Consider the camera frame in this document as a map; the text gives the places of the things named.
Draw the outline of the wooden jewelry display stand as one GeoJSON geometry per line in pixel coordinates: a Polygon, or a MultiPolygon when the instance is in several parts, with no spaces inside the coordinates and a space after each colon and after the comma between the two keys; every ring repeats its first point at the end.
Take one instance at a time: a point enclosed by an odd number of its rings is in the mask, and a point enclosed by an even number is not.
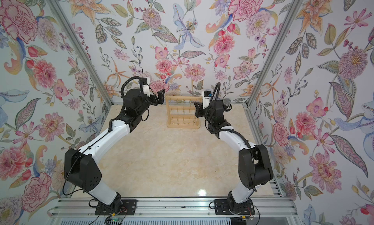
{"type": "Polygon", "coordinates": [[[195,102],[202,102],[195,96],[166,96],[167,127],[199,129],[200,119],[195,116],[195,102]]]}

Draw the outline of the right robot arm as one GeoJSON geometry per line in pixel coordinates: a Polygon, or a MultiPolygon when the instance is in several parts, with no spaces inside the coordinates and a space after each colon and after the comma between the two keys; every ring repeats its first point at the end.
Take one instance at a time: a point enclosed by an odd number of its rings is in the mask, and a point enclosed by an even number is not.
{"type": "Polygon", "coordinates": [[[229,192],[227,209],[238,214],[241,210],[253,208],[250,197],[259,186],[273,180],[274,174],[267,148],[264,145],[251,144],[242,134],[224,118],[231,105],[223,100],[209,103],[195,102],[195,116],[205,118],[209,133],[228,144],[238,152],[238,175],[240,182],[229,192]]]}

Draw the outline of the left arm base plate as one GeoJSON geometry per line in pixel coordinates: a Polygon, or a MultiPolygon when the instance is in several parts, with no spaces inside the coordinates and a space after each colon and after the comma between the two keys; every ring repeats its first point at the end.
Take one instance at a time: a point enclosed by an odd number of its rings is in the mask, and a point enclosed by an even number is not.
{"type": "Polygon", "coordinates": [[[121,199],[115,200],[112,204],[106,205],[104,203],[99,202],[96,206],[95,215],[134,215],[135,209],[137,206],[137,200],[125,200],[121,199]]]}

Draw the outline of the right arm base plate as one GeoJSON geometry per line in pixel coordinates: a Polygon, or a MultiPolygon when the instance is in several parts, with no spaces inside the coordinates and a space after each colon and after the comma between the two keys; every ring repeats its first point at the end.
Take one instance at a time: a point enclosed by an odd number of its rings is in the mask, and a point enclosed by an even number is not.
{"type": "Polygon", "coordinates": [[[215,199],[214,210],[216,215],[255,215],[255,206],[252,200],[248,199],[243,203],[236,203],[233,199],[215,199]]]}

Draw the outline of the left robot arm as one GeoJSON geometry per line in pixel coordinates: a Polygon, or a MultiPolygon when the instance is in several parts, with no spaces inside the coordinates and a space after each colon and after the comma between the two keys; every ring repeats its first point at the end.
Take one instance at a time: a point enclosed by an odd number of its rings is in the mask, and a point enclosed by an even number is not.
{"type": "Polygon", "coordinates": [[[103,181],[98,164],[119,140],[143,121],[142,116],[150,106],[163,104],[164,97],[164,89],[157,94],[149,94],[145,89],[127,91],[119,115],[109,121],[108,128],[80,149],[70,149],[65,153],[65,181],[89,193],[106,211],[120,212],[123,207],[121,195],[103,181]]]}

